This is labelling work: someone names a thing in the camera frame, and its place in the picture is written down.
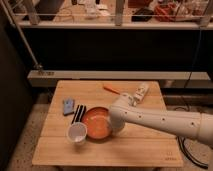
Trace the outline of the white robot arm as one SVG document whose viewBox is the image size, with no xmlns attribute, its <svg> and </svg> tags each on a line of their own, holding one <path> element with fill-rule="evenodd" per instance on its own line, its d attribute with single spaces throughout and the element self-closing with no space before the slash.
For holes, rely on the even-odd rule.
<svg viewBox="0 0 213 171">
<path fill-rule="evenodd" d="M 213 115 L 199 112 L 168 111 L 137 108 L 131 105 L 132 97 L 122 93 L 109 107 L 114 132 L 125 123 L 142 125 L 155 130 L 197 140 L 213 148 Z"/>
</svg>

